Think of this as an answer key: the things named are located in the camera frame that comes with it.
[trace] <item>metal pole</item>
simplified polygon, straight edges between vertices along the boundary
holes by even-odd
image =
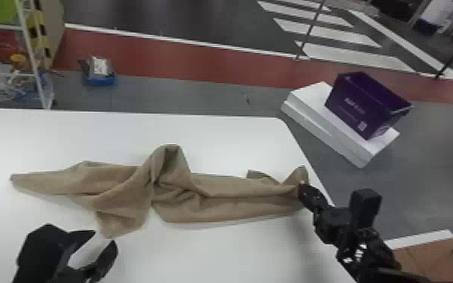
[[[35,52],[33,50],[32,46],[32,38],[30,37],[29,31],[28,31],[28,26],[26,25],[26,17],[24,14],[23,10],[23,1],[21,0],[14,0],[14,3],[16,4],[16,9],[17,9],[17,14],[20,18],[20,25],[21,28],[23,29],[23,37],[25,38],[25,44],[26,44],[26,52],[28,52],[28,57],[30,59],[30,63],[32,64],[32,72],[33,75],[35,76],[35,83],[37,84],[37,91],[38,91],[38,96],[41,99],[41,104],[42,108],[44,109],[49,109],[50,106],[45,102],[45,97],[44,97],[44,89],[42,87],[42,82],[41,82],[41,76],[39,75],[38,71],[38,64],[40,61],[38,61],[35,58]],[[32,9],[32,15],[30,17],[34,17],[35,21],[35,28],[37,29],[37,35],[39,36],[39,42],[41,40],[41,33],[40,33],[40,26],[38,24],[37,18],[35,17],[35,3],[33,0],[30,1],[30,8]]]
[[[311,25],[309,26],[309,29],[307,30],[306,36],[304,37],[304,40],[302,41],[302,43],[300,45],[300,51],[295,56],[295,60],[298,60],[300,58],[300,54],[302,52],[304,52],[304,45],[306,45],[306,42],[309,39],[309,35],[311,34],[312,28],[315,26],[316,22],[318,21],[318,16],[320,15],[320,12],[323,10],[323,6],[325,5],[326,1],[327,0],[321,0],[320,7],[316,11],[315,18],[312,19]]]

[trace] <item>purple storage box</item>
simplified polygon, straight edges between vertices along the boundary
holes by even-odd
[[[363,72],[340,74],[325,106],[364,139],[384,134],[412,108]]]

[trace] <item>colored products on shelf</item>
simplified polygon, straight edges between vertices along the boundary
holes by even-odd
[[[11,56],[12,67],[16,70],[23,71],[26,70],[28,65],[28,60],[22,54],[14,54]]]
[[[20,53],[20,45],[14,31],[0,29],[0,62],[11,64],[11,56]]]

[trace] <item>beige towel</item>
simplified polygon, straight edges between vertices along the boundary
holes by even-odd
[[[179,146],[164,145],[142,166],[85,161],[54,172],[15,174],[11,180],[35,192],[69,195],[95,211],[101,232],[114,238],[139,228],[150,205],[164,221],[175,223],[285,215],[302,207],[296,187],[308,183],[308,175],[301,166],[279,184],[255,171],[247,178],[195,174]]]

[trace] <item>floor marking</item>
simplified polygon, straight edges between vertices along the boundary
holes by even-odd
[[[453,239],[453,233],[450,230],[440,230],[430,233],[391,239],[385,241],[385,244],[391,249],[398,249],[411,247],[413,245],[426,244],[428,242],[442,241],[446,239]]]
[[[415,72],[415,70],[406,65],[400,59],[392,56],[366,53],[337,47],[328,47],[311,43],[307,43],[304,46],[304,53],[307,54],[309,58],[314,59],[353,65],[363,65],[375,68],[387,68],[397,71]]]
[[[391,38],[391,40],[397,42],[400,46],[407,49],[410,53],[414,54],[419,59],[421,59],[428,65],[432,66],[437,71],[440,70],[444,66],[444,64],[439,62],[437,59],[433,58],[432,56],[430,56],[429,54],[427,54],[420,48],[416,47],[414,44],[410,43],[406,39],[400,37],[395,32],[392,32],[390,29],[386,28],[381,23],[376,22],[373,18],[371,18],[361,12],[357,12],[357,11],[349,11],[349,12],[352,13],[353,15],[355,15],[356,17],[358,17],[360,20],[367,23],[368,25],[370,25],[371,27],[373,27],[374,29],[377,29],[378,31],[380,31],[386,37]],[[453,70],[448,68],[445,71],[444,75],[447,78],[453,79]]]
[[[187,45],[200,46],[200,47],[232,50],[232,51],[260,54],[260,55],[267,55],[267,56],[277,56],[277,57],[292,58],[292,59],[295,58],[295,54],[291,54],[291,53],[260,50],[260,49],[225,45],[225,44],[216,44],[216,43],[210,43],[210,42],[204,42],[204,41],[194,41],[194,40],[190,40],[190,39],[171,38],[168,36],[149,35],[149,34],[141,33],[141,32],[127,32],[127,31],[118,30],[118,29],[105,29],[105,28],[99,28],[99,27],[95,27],[95,26],[80,25],[80,24],[76,24],[76,23],[66,23],[65,27],[67,29],[81,30],[81,31],[85,31],[85,32],[102,33],[105,35],[118,35],[118,36],[127,36],[127,37],[131,37],[131,38],[152,39],[152,40],[156,40],[156,41],[173,42],[173,43],[179,43],[179,44],[187,44]],[[308,60],[311,58],[309,58],[307,56],[301,56],[300,59]],[[413,73],[414,75],[420,75],[422,77],[432,77],[433,76],[432,74],[425,74],[425,73],[414,73],[414,72],[411,72],[411,73]]]
[[[311,12],[311,11],[306,11],[306,10],[300,10],[292,7],[287,7],[283,5],[277,5],[273,3],[268,3],[268,2],[263,2],[263,1],[258,1],[258,4],[262,6],[263,9],[269,12],[274,12],[278,14],[286,14],[294,17],[301,17],[304,19],[312,20],[316,13]],[[334,25],[340,25],[340,26],[347,26],[352,28],[353,26],[348,23],[346,20],[342,19],[341,17],[337,16],[331,16],[331,15],[326,15],[326,14],[320,14],[318,16],[318,21],[323,22],[323,23],[332,23]]]
[[[313,9],[318,9],[320,7],[319,3],[314,3],[306,0],[278,0],[278,1],[297,4],[300,6],[310,7]],[[331,10],[327,6],[323,6],[323,11],[331,12]]]
[[[296,23],[289,20],[281,19],[274,20],[286,32],[295,32],[304,35],[307,33],[309,29],[309,25],[305,23]],[[345,41],[354,44],[369,45],[377,48],[381,47],[381,45],[379,45],[377,42],[370,39],[366,35],[361,35],[355,32],[343,32],[337,29],[328,29],[323,26],[315,26],[314,28],[312,28],[311,36],[319,38],[329,38],[337,41]]]

